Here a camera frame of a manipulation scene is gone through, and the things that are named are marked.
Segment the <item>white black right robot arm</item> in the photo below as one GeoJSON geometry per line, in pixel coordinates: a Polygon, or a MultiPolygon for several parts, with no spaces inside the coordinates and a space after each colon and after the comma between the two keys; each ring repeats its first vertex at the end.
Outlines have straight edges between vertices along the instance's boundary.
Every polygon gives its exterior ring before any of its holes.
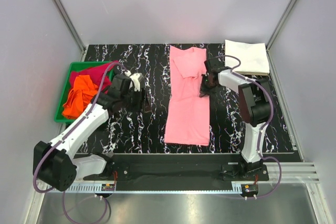
{"type": "Polygon", "coordinates": [[[262,146],[266,129],[274,115],[274,105],[266,79],[251,79],[235,71],[241,65],[227,67],[218,57],[204,61],[206,73],[202,75],[200,97],[209,96],[216,87],[226,87],[238,94],[238,107],[245,123],[243,164],[238,167],[239,176],[250,180],[257,174],[263,159],[262,146]]]}

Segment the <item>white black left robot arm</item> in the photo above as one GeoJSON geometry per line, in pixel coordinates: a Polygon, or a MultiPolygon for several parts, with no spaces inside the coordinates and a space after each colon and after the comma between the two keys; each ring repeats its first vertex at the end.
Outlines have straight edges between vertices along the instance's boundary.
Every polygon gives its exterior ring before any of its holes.
{"type": "Polygon", "coordinates": [[[84,112],[57,137],[45,143],[40,141],[33,153],[33,185],[38,192],[37,180],[58,191],[67,190],[76,179],[97,175],[103,180],[113,175],[113,167],[103,154],[75,158],[79,147],[109,117],[126,109],[145,112],[150,109],[146,97],[145,80],[141,73],[117,74],[112,84],[99,91],[84,112]]]}

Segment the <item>pink t shirt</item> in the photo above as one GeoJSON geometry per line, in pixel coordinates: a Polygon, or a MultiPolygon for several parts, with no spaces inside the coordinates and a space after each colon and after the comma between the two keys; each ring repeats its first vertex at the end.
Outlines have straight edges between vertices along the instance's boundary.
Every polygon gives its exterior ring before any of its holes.
{"type": "Polygon", "coordinates": [[[164,141],[166,144],[208,146],[210,141],[209,97],[200,97],[206,73],[206,49],[170,47],[171,98],[164,141]]]}

